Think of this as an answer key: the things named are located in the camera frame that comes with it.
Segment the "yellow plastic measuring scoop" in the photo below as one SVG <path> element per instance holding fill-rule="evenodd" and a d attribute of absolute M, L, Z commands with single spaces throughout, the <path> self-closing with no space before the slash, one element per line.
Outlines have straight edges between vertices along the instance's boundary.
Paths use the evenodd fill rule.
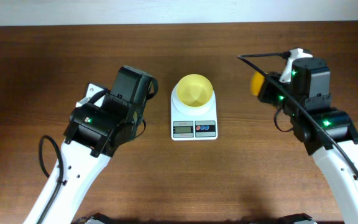
<path fill-rule="evenodd" d="M 252 79 L 250 81 L 250 91 L 254 96 L 259 95 L 264 81 L 265 77 L 261 73 L 255 72 L 253 74 Z"/>

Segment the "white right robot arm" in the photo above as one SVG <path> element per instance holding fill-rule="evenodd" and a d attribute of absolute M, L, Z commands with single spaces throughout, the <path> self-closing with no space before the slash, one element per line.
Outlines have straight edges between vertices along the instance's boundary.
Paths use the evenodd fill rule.
<path fill-rule="evenodd" d="M 257 72 L 263 103 L 290 117 L 290 131 L 323 173 L 345 223 L 358 223 L 358 132 L 350 116 L 331 105 L 331 71 L 320 58 L 298 58 L 289 80 Z"/>

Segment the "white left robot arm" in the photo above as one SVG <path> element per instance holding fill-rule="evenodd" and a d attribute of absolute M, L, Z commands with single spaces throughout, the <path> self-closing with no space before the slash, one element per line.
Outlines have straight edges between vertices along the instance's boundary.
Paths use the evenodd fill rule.
<path fill-rule="evenodd" d="M 145 124 L 146 103 L 158 92 L 157 80 L 147 72 L 122 66 L 112 88 L 88 83 L 84 97 L 76 102 L 62 145 L 47 135 L 57 154 L 53 171 L 26 223 L 70 223 L 94 180 L 107 166 L 119 146 L 139 137 Z"/>

